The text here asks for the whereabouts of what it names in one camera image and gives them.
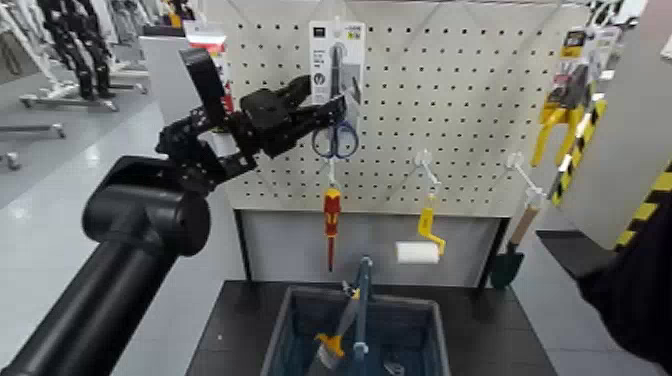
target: pegboard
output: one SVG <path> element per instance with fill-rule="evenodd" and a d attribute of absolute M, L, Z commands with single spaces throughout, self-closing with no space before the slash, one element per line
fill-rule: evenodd
<path fill-rule="evenodd" d="M 556 51 L 585 7 L 470 2 L 229 0 L 207 3 L 225 25 L 232 91 L 240 98 L 308 74 L 308 22 L 367 26 L 360 149 L 336 164 L 346 212 L 418 213 L 429 184 L 415 168 L 433 154 L 441 180 L 437 214 L 511 216 L 525 188 L 505 169 L 529 155 Z M 226 184 L 234 208 L 321 211 L 328 165 L 310 136 L 259 169 Z"/>

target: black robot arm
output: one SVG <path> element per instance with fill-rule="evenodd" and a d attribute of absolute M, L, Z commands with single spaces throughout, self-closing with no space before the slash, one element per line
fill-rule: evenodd
<path fill-rule="evenodd" d="M 0 376 L 109 375 L 177 258 L 205 246 L 209 192 L 255 168 L 254 154 L 274 157 L 345 115 L 343 98 L 299 108 L 310 94 L 305 77 L 227 113 L 208 53 L 183 58 L 203 107 L 161 131 L 156 150 L 167 159 L 121 157 L 93 192 L 82 226 L 98 246 Z M 238 152 L 217 157 L 198 139 L 215 126 Z"/>

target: yellow and black striped tape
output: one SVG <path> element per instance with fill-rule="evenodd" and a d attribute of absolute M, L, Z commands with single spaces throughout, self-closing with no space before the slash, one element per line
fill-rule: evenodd
<path fill-rule="evenodd" d="M 635 211 L 628 228 L 618 237 L 614 251 L 619 252 L 630 244 L 656 212 L 665 196 L 670 193 L 672 193 L 672 162 L 668 164 L 667 169 L 658 176 L 658 179 L 651 186 L 651 192 L 646 196 L 644 203 Z"/>
<path fill-rule="evenodd" d="M 570 160 L 570 163 L 567 165 L 567 168 L 564 171 L 560 172 L 560 177 L 557 179 L 558 181 L 555 184 L 553 194 L 551 195 L 551 201 L 553 202 L 553 205 L 559 206 L 560 203 L 562 202 L 562 196 L 569 188 L 569 185 L 572 183 L 572 176 L 574 174 L 574 171 L 576 171 L 577 167 L 579 167 L 579 163 L 581 163 L 581 159 L 583 158 L 583 154 L 586 150 L 586 147 L 593 139 L 593 135 L 595 134 L 595 128 L 597 128 L 597 123 L 604 115 L 604 111 L 606 109 L 607 109 L 606 100 L 600 99 L 595 103 L 595 107 L 593 107 L 593 112 L 591 113 L 590 116 L 590 122 L 583 130 L 583 133 L 579 137 L 577 137 L 574 146 L 569 150 L 568 154 L 572 158 Z"/>

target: plastic basket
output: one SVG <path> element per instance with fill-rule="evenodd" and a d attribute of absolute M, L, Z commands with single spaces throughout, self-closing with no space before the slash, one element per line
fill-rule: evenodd
<path fill-rule="evenodd" d="M 331 335 L 347 304 L 336 290 L 289 287 L 266 351 L 262 376 L 303 376 L 315 358 L 317 333 Z M 346 353 L 333 375 L 353 375 L 353 324 L 343 337 Z M 441 314 L 436 302 L 385 295 L 369 301 L 366 321 L 367 376 L 389 376 L 383 363 L 401 364 L 405 376 L 448 376 Z"/>

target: screwdriver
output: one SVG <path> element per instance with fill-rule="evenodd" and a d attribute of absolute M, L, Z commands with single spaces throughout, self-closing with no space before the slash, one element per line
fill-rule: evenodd
<path fill-rule="evenodd" d="M 338 215 L 341 213 L 341 191 L 330 187 L 324 193 L 324 234 L 327 236 L 327 263 L 329 272 L 334 267 L 334 243 L 338 234 Z"/>

